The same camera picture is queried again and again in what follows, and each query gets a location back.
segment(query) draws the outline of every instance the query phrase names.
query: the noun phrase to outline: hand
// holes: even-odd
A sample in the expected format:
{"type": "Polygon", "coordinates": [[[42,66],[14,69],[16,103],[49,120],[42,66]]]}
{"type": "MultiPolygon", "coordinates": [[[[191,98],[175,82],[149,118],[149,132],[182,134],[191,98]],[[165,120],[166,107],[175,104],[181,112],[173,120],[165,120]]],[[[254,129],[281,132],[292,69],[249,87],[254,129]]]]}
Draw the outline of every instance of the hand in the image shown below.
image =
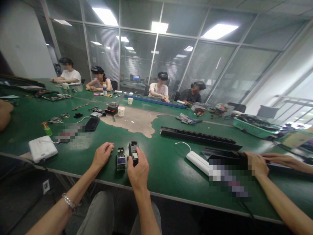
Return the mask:
{"type": "Polygon", "coordinates": [[[261,156],[263,156],[266,160],[269,160],[272,163],[285,165],[298,171],[313,174],[313,167],[293,158],[292,156],[282,155],[278,153],[264,153],[261,154],[261,156]]]}
{"type": "Polygon", "coordinates": [[[244,152],[248,157],[248,165],[252,171],[252,175],[258,177],[267,177],[270,171],[266,165],[265,159],[256,153],[244,152]]]}
{"type": "Polygon", "coordinates": [[[94,160],[92,161],[91,166],[102,168],[108,161],[111,152],[114,149],[114,143],[105,142],[99,148],[97,148],[94,160]]]}
{"type": "Polygon", "coordinates": [[[134,192],[144,192],[147,190],[149,164],[146,155],[140,148],[136,148],[138,164],[134,167],[133,159],[128,157],[127,175],[134,192]]]}

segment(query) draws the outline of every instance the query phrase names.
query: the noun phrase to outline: plastic bottle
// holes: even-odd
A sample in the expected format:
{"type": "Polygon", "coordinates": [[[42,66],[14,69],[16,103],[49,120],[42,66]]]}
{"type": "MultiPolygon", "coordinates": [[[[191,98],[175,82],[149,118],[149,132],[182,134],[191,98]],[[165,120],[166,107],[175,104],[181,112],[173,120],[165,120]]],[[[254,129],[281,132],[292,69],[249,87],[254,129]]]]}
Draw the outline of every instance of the plastic bottle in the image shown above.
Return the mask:
{"type": "Polygon", "coordinates": [[[107,85],[105,83],[103,83],[103,96],[107,96],[108,92],[107,92],[107,85]]]}

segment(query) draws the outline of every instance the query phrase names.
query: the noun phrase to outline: bracelet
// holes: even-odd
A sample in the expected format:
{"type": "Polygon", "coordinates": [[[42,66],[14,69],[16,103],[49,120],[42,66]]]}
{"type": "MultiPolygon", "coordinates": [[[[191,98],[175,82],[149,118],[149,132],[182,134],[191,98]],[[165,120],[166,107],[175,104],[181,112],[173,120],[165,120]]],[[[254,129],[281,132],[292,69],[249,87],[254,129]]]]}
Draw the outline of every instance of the bracelet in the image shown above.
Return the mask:
{"type": "Polygon", "coordinates": [[[72,212],[76,211],[76,205],[66,196],[66,193],[62,194],[62,198],[65,200],[65,202],[71,208],[72,212]]]}

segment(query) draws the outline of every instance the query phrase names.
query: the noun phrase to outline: green workbench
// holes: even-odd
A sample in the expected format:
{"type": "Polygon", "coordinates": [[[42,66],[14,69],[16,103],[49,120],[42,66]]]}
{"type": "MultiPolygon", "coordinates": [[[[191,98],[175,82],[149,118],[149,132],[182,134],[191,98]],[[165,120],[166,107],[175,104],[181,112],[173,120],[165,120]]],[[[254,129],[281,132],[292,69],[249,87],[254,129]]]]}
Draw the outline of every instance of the green workbench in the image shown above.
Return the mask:
{"type": "MultiPolygon", "coordinates": [[[[47,88],[54,84],[47,83],[47,88]]],[[[53,90],[64,92],[61,88],[54,87],[53,90]]],[[[22,96],[26,93],[18,90],[7,90],[9,94],[22,96]]],[[[19,156],[29,151],[28,142],[45,135],[43,121],[62,113],[70,113],[71,117],[64,119],[64,123],[50,125],[53,134],[69,127],[71,123],[80,120],[73,118],[75,112],[89,116],[88,108],[98,106],[105,109],[111,101],[119,102],[120,106],[144,109],[151,112],[161,113],[152,122],[155,133],[152,138],[145,137],[142,133],[132,133],[121,127],[114,127],[102,121],[99,122],[94,132],[80,133],[70,143],[62,143],[57,146],[58,154],[47,159],[43,164],[36,167],[44,167],[52,172],[80,177],[90,166],[95,150],[104,142],[114,142],[115,149],[108,163],[101,170],[96,182],[114,185],[117,187],[131,188],[126,172],[116,171],[117,149],[123,147],[128,152],[130,141],[137,141],[139,147],[147,156],[150,171],[148,189],[151,194],[213,208],[221,211],[248,216],[245,209],[238,203],[238,200],[230,196],[228,188],[216,182],[209,181],[209,178],[195,167],[186,155],[189,148],[184,144],[175,145],[178,139],[160,135],[161,126],[181,128],[206,134],[235,139],[237,144],[242,145],[242,151],[255,153],[276,152],[286,154],[286,151],[273,145],[269,141],[258,139],[254,136],[241,132],[231,126],[232,121],[221,119],[210,119],[206,113],[202,119],[204,122],[196,126],[189,126],[175,119],[180,113],[192,116],[190,109],[178,109],[174,107],[134,100],[128,105],[127,99],[122,96],[109,98],[93,96],[91,92],[83,89],[81,92],[70,93],[73,98],[62,101],[47,101],[44,99],[21,97],[19,104],[14,107],[12,121],[8,127],[0,133],[0,152],[4,155],[19,156]],[[74,107],[81,106],[90,100],[97,100],[88,106],[79,108],[77,111],[70,111],[74,107]]],[[[201,151],[205,145],[188,142],[191,149],[203,156],[201,151]]],[[[281,219],[267,200],[262,188],[255,178],[249,176],[248,171],[239,170],[236,166],[229,166],[233,174],[240,180],[241,185],[251,194],[251,201],[246,205],[256,218],[266,221],[281,223],[281,219]]],[[[270,172],[272,181],[308,216],[313,218],[313,184],[302,176],[291,176],[285,173],[270,172]]]]}

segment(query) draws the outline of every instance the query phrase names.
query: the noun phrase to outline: black power strip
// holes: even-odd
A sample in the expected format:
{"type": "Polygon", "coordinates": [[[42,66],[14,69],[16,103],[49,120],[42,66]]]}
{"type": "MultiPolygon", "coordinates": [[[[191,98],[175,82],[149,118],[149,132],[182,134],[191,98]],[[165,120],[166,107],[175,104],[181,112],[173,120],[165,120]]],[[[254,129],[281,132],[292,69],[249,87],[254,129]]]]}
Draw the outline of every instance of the black power strip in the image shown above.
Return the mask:
{"type": "Polygon", "coordinates": [[[198,132],[186,131],[182,129],[173,129],[169,127],[160,128],[161,135],[195,141],[207,145],[213,145],[216,148],[229,149],[238,151],[242,146],[237,145],[233,139],[223,138],[219,136],[207,135],[198,132]]]}

